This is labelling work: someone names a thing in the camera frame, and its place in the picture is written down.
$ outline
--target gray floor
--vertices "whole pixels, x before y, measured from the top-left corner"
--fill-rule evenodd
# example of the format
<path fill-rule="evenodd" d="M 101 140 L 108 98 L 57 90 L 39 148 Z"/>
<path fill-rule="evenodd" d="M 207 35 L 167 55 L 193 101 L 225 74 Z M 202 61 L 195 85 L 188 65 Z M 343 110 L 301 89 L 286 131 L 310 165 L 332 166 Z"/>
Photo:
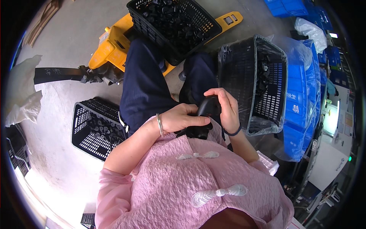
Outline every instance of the gray floor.
<path fill-rule="evenodd" d="M 273 17 L 263 0 L 196 1 L 214 18 L 230 11 L 239 11 L 244 17 L 241 24 L 215 38 L 205 50 L 254 34 L 289 36 L 289 31 L 293 29 L 292 19 Z M 41 54 L 43 57 L 38 67 L 87 66 L 91 54 L 98 47 L 98 38 L 104 28 L 128 13 L 127 2 L 63 1 L 38 36 L 33 48 L 23 47 L 17 63 Z M 166 76 L 171 93 L 178 93 L 183 85 L 178 79 L 181 70 L 180 64 Z M 72 226 L 80 227 L 85 204 L 95 202 L 98 172 L 103 164 L 76 149 L 70 142 L 74 104 L 95 96 L 118 104 L 122 85 L 59 81 L 36 85 L 36 90 L 42 90 L 43 93 L 37 124 L 30 121 L 21 123 L 32 153 L 30 160 L 33 171 L 27 180 L 55 213 Z M 277 145 L 272 136 L 260 136 L 250 141 L 265 154 L 273 150 L 273 144 Z"/>

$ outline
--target black plastic crate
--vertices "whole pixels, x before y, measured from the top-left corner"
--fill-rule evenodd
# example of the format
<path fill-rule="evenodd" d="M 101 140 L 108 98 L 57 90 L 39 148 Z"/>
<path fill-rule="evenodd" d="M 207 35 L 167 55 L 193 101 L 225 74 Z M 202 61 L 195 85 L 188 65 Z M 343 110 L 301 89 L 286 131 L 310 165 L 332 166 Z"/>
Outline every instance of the black plastic crate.
<path fill-rule="evenodd" d="M 105 161 L 117 145 L 111 144 L 106 138 L 92 134 L 88 125 L 89 117 L 91 113 L 94 113 L 115 125 L 120 125 L 123 133 L 125 133 L 120 138 L 125 140 L 128 136 L 119 122 L 118 111 L 118 105 L 99 97 L 75 103 L 71 133 L 72 144 L 91 156 Z"/>
<path fill-rule="evenodd" d="M 94 229 L 95 228 L 95 213 L 83 213 L 83 216 L 81 218 L 81 225 L 83 225 L 86 228 Z"/>
<path fill-rule="evenodd" d="M 255 104 L 258 54 L 269 57 L 270 80 L 263 99 Z M 282 131 L 287 55 L 280 48 L 260 35 L 223 45 L 219 52 L 219 85 L 237 99 L 239 119 L 248 136 Z"/>
<path fill-rule="evenodd" d="M 151 3 L 153 0 L 132 0 L 127 3 L 127 8 L 130 11 L 134 28 L 148 37 L 162 51 L 164 58 L 173 66 L 177 66 L 180 62 L 197 51 L 207 41 L 211 40 L 222 32 L 219 23 L 207 13 L 194 0 L 172 0 L 175 4 L 182 7 L 183 12 L 192 20 L 196 28 L 200 28 L 204 33 L 209 34 L 207 39 L 194 47 L 189 52 L 182 54 L 174 47 L 150 22 L 148 22 L 141 12 L 141 8 Z"/>

